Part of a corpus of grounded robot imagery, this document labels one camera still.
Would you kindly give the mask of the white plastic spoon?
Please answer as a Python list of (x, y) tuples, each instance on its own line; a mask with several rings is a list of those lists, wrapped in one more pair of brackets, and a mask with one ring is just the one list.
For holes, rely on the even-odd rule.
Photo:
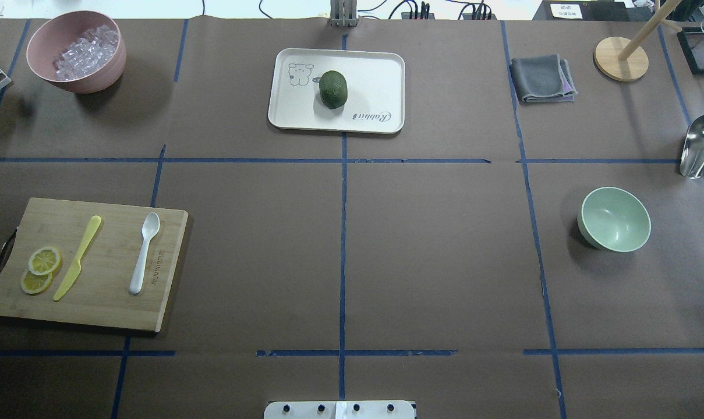
[(137, 295), (141, 292), (150, 242), (158, 234), (158, 231), (160, 231), (160, 217), (158, 217), (157, 213), (150, 212), (145, 217), (143, 225), (141, 226), (141, 236), (143, 240), (128, 288), (131, 295)]

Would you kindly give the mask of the green bowl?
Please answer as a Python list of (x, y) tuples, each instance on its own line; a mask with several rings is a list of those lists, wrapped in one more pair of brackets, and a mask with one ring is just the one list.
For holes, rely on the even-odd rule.
[(577, 225), (593, 247), (619, 253), (640, 249), (652, 233), (645, 205), (617, 187), (600, 187), (588, 193), (578, 211)]

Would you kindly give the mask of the pink bowl with ice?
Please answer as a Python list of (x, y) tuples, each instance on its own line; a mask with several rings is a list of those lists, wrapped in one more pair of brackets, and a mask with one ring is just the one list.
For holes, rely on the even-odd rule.
[(27, 63), (38, 77), (77, 94), (110, 87), (125, 70), (125, 40), (116, 22), (93, 11), (75, 11), (45, 22), (32, 35)]

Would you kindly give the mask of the white rabbit tray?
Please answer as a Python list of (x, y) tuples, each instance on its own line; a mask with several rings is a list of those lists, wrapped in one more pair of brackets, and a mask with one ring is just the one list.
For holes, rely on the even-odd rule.
[[(348, 100), (328, 109), (320, 77), (344, 75)], [(286, 48), (275, 58), (267, 119), (277, 128), (392, 134), (405, 121), (405, 62), (378, 51)]]

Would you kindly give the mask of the green avocado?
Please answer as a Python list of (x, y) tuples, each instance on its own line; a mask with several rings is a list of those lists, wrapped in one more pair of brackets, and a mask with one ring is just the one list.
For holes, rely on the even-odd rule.
[(336, 70), (328, 70), (319, 80), (320, 99), (328, 109), (338, 109), (348, 100), (346, 77)]

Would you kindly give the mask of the grey folded cloth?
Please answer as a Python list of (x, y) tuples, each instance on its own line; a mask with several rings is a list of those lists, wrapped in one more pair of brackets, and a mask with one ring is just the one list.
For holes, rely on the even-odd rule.
[(578, 95), (568, 61), (559, 55), (512, 58), (510, 70), (524, 103), (573, 102)]

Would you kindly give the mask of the bamboo cutting board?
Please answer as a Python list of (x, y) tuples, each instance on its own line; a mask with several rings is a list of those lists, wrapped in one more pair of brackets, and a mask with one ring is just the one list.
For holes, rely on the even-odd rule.
[[(160, 230), (150, 242), (141, 292), (132, 295), (129, 286), (142, 243), (141, 227), (151, 212), (158, 214)], [(54, 301), (94, 215), (102, 223), (82, 257), (81, 274)], [(188, 213), (178, 209), (31, 198), (0, 274), (0, 316), (159, 332), (188, 219)], [(45, 245), (61, 252), (62, 264), (48, 289), (29, 295), (20, 280), (28, 258)]]

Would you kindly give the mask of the yellow plastic knife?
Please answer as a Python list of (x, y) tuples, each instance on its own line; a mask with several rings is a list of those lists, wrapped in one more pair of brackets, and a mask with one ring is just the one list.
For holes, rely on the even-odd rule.
[(101, 224), (102, 217), (100, 217), (99, 215), (93, 215), (91, 218), (89, 218), (82, 239), (80, 239), (80, 243), (74, 254), (72, 262), (70, 263), (69, 269), (66, 271), (61, 284), (59, 284), (59, 287), (54, 293), (53, 301), (61, 300), (75, 284), (78, 276), (80, 276), (82, 272), (82, 259), (85, 253), (87, 252), (89, 245), (93, 241), (94, 236), (96, 235), (96, 233), (98, 233)]

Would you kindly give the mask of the wooden paper towel stand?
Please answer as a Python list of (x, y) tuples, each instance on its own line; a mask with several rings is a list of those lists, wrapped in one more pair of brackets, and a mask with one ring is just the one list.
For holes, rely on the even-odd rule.
[(657, 5), (653, 16), (630, 40), (614, 36), (597, 43), (592, 57), (599, 71), (621, 82), (639, 80), (647, 74), (649, 60), (641, 45), (679, 4), (680, 1), (666, 1)]

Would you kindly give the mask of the upper lemon slice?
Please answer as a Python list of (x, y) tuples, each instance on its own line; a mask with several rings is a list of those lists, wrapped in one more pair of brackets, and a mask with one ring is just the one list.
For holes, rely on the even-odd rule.
[(61, 252), (54, 246), (45, 246), (32, 253), (27, 261), (27, 267), (30, 273), (45, 276), (56, 271), (61, 262)]

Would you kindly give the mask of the lemon slice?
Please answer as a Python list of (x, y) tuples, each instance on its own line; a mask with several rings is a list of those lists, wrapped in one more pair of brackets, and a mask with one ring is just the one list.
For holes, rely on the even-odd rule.
[(20, 289), (29, 295), (45, 291), (53, 281), (53, 274), (34, 274), (26, 270), (20, 278)]
[(45, 276), (56, 271), (61, 262), (61, 252), (54, 246), (45, 246), (32, 253), (27, 261), (27, 267), (30, 273)]

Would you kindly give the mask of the lower lemon slice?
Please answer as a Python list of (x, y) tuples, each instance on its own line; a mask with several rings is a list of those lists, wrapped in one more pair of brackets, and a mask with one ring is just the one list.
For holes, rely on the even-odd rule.
[(20, 289), (29, 295), (45, 291), (53, 281), (53, 274), (34, 274), (26, 270), (20, 278)]

